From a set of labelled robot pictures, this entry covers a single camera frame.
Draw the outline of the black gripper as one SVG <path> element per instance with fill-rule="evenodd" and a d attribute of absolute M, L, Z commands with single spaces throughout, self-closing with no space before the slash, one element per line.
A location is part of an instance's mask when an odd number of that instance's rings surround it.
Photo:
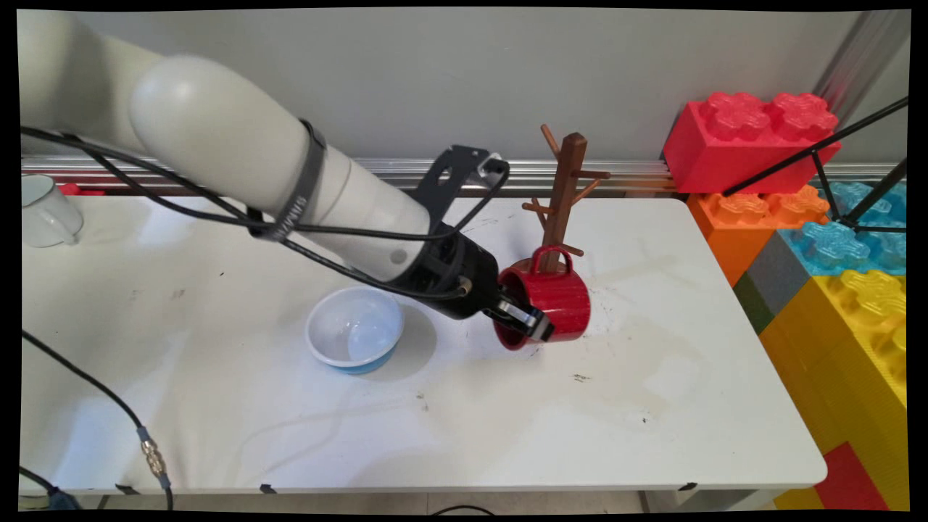
<path fill-rule="evenodd" d="M 555 325 L 542 310 L 524 304 L 521 284 L 498 284 L 500 269 L 493 254 L 461 232 L 425 242 L 405 271 L 405 291 L 427 294 L 420 303 L 455 320 L 484 312 L 494 323 L 501 344 L 549 341 Z M 435 294 L 454 294 L 434 299 Z"/>

